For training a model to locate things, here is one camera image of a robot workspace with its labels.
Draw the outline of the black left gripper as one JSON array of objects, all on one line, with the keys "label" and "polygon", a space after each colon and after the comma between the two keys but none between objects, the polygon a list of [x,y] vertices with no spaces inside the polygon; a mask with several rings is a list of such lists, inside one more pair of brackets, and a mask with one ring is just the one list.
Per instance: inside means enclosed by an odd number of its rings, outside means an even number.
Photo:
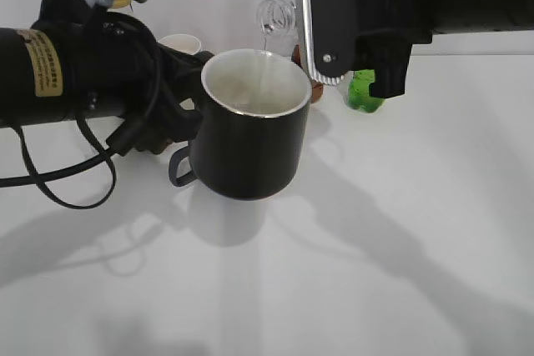
[{"label": "black left gripper", "polygon": [[149,121],[144,125],[134,148],[139,152],[161,154],[173,143],[188,142],[199,130],[202,116],[182,102],[194,101],[202,91],[201,72],[214,56],[210,51],[194,55],[162,49],[161,92]]}]

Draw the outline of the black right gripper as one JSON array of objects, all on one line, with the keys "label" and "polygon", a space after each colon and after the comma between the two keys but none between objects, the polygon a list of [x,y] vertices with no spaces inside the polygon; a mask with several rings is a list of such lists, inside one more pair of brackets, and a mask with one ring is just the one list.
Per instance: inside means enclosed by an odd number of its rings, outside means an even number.
[{"label": "black right gripper", "polygon": [[373,70],[373,98],[405,94],[411,50],[431,42],[419,0],[297,0],[303,67],[337,85],[350,71]]}]

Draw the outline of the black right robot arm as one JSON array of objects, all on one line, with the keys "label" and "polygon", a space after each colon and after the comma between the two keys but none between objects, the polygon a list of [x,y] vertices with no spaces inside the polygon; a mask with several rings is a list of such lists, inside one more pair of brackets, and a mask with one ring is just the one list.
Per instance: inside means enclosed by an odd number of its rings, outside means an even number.
[{"label": "black right robot arm", "polygon": [[370,94],[405,91],[415,45],[436,35],[529,31],[533,0],[296,0],[300,60],[309,77],[334,86],[370,69]]}]

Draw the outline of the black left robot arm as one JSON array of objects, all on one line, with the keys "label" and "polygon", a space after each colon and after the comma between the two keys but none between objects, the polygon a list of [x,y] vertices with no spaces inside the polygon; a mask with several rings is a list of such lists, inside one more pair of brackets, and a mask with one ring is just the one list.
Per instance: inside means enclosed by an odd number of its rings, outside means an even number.
[{"label": "black left robot arm", "polygon": [[195,138],[201,115],[182,103],[200,89],[209,55],[160,44],[116,1],[42,0],[30,28],[2,29],[3,127],[114,116],[122,122],[106,144],[120,155]]}]

